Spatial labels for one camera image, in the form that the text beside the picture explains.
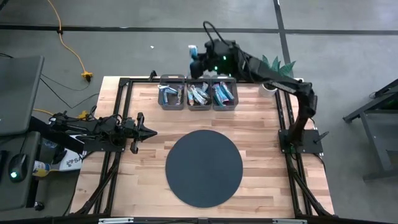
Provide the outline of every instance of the yellow cable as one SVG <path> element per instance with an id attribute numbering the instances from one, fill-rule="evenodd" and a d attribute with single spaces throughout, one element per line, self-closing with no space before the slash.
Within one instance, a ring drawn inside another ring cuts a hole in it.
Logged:
<path id="1" fill-rule="evenodd" d="M 42 110 L 42 109 L 33 109 L 33 110 L 34 110 L 34 111 L 37 111 L 37 112 L 46 113 L 46 114 L 51 115 L 51 116 L 54 115 L 53 113 L 51 113 L 51 112 L 49 112 L 49 111 L 46 111 L 46 110 Z"/>
<path id="2" fill-rule="evenodd" d="M 54 5 L 52 4 L 52 2 L 51 2 L 50 0 L 47 0 L 47 1 L 50 3 L 52 9 L 53 9 L 54 12 L 55 12 L 55 15 L 57 15 L 59 28 L 60 28 L 60 30 L 62 30 L 61 18 L 60 18 L 60 16 L 58 15 L 57 10 L 55 9 Z M 80 56 L 79 56 L 74 50 L 72 50 L 70 47 L 66 46 L 66 44 L 63 43 L 62 34 L 59 34 L 59 36 L 60 36 L 61 44 L 62 44 L 66 49 L 68 49 L 70 52 L 72 52 L 72 53 L 79 59 L 80 65 L 81 65 L 81 67 L 82 67 L 82 69 L 83 69 L 83 73 L 82 73 L 81 75 L 82 75 L 83 77 L 84 77 L 85 75 L 93 76 L 93 74 L 92 74 L 91 72 L 87 72 L 87 71 L 86 71 L 86 68 L 85 68 L 85 66 L 83 65 L 83 62 L 81 61 Z"/>

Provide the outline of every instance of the green plant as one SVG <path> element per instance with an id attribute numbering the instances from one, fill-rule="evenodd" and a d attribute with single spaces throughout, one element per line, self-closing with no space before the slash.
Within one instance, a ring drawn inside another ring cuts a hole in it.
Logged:
<path id="1" fill-rule="evenodd" d="M 272 62 L 272 65 L 270 65 L 270 63 L 268 61 L 268 58 L 265 55 L 262 56 L 262 61 L 272 71 L 279 73 L 279 75 L 288 76 L 288 77 L 292 77 L 291 71 L 293 70 L 293 66 L 296 63 L 296 61 L 294 61 L 292 63 L 288 63 L 288 64 L 282 66 L 282 68 L 281 68 L 280 67 L 280 60 L 278 59 L 278 56 L 276 56 L 276 58 Z"/>

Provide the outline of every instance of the plant leaf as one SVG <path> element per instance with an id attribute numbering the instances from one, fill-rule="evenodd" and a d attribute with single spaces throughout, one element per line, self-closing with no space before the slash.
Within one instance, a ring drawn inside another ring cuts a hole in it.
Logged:
<path id="1" fill-rule="evenodd" d="M 278 63 L 279 63 L 278 56 L 276 56 L 276 58 L 272 63 L 271 70 L 278 72 Z"/>
<path id="2" fill-rule="evenodd" d="M 265 55 L 262 56 L 262 61 L 268 66 L 268 68 L 270 67 L 269 66 L 269 62 L 268 62 L 268 58 Z"/>
<path id="3" fill-rule="evenodd" d="M 282 68 L 279 69 L 279 75 L 291 77 L 291 71 L 293 70 L 293 66 L 295 63 L 296 61 L 284 65 Z"/>

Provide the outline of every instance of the computer mouse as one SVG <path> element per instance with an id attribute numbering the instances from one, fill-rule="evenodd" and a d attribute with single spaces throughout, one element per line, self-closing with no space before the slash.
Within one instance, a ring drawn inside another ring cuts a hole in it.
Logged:
<path id="1" fill-rule="evenodd" d="M 25 179 L 27 174 L 26 154 L 20 153 L 11 158 L 8 164 L 8 175 L 11 182 L 18 183 Z"/>

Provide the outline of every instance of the blue wrapper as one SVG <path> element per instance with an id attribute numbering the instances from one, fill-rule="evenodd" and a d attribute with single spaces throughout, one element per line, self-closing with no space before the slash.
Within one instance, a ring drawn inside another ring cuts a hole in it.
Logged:
<path id="1" fill-rule="evenodd" d="M 189 88 L 187 89 L 187 95 L 188 95 L 189 105 L 193 106 L 193 104 L 194 104 L 193 95 L 192 95 L 192 92 L 191 92 L 191 90 Z"/>
<path id="2" fill-rule="evenodd" d="M 201 86 L 201 89 L 202 89 L 204 92 L 206 92 L 207 87 L 209 87 L 209 84 L 203 82 L 203 84 L 202 84 L 202 86 Z"/>
<path id="3" fill-rule="evenodd" d="M 162 90 L 162 91 L 163 91 L 163 105 L 168 105 L 169 101 L 167 99 L 167 93 L 165 90 Z"/>
<path id="4" fill-rule="evenodd" d="M 170 94 L 174 94 L 174 95 L 176 95 L 176 94 L 178 93 L 177 90 L 175 90 L 175 89 L 173 89 L 173 88 L 171 88 L 171 87 L 169 87 L 169 86 L 157 85 L 157 87 L 158 87 L 160 90 L 162 90 L 162 91 L 164 91 L 164 92 L 166 92 L 166 93 L 170 93 Z"/>
<path id="5" fill-rule="evenodd" d="M 214 99 L 216 100 L 216 102 L 218 103 L 219 106 L 225 106 L 221 100 L 221 96 L 220 93 L 218 92 L 218 90 L 215 88 L 214 89 Z"/>
<path id="6" fill-rule="evenodd" d="M 191 89 L 191 92 L 192 92 L 192 94 L 193 94 L 193 97 L 195 97 L 195 99 L 197 99 L 201 105 L 207 104 L 207 100 L 204 99 L 204 98 L 197 92 L 197 89 L 195 88 L 195 86 L 192 85 L 192 86 L 190 87 L 190 89 Z"/>
<path id="7" fill-rule="evenodd" d="M 232 93 L 228 90 L 228 86 L 225 84 L 225 82 L 220 82 L 220 87 L 229 100 L 234 100 L 234 95 L 232 95 Z"/>
<path id="8" fill-rule="evenodd" d="M 207 94 L 205 91 L 203 91 L 201 88 L 195 88 L 197 92 L 204 98 L 209 98 L 209 94 Z"/>
<path id="9" fill-rule="evenodd" d="M 191 58 L 190 66 L 193 62 L 194 58 L 198 57 L 198 47 L 196 45 L 188 45 L 189 48 L 189 56 Z"/>
<path id="10" fill-rule="evenodd" d="M 229 101 L 228 97 L 226 97 L 226 95 L 223 93 L 223 91 L 222 91 L 222 89 L 221 89 L 221 87 L 220 87 L 219 84 L 214 84 L 214 85 L 213 85 L 213 88 L 216 89 L 216 90 L 218 91 L 218 94 L 219 94 L 220 97 L 221 97 L 221 102 L 224 103 L 224 102 L 226 102 L 226 101 Z"/>

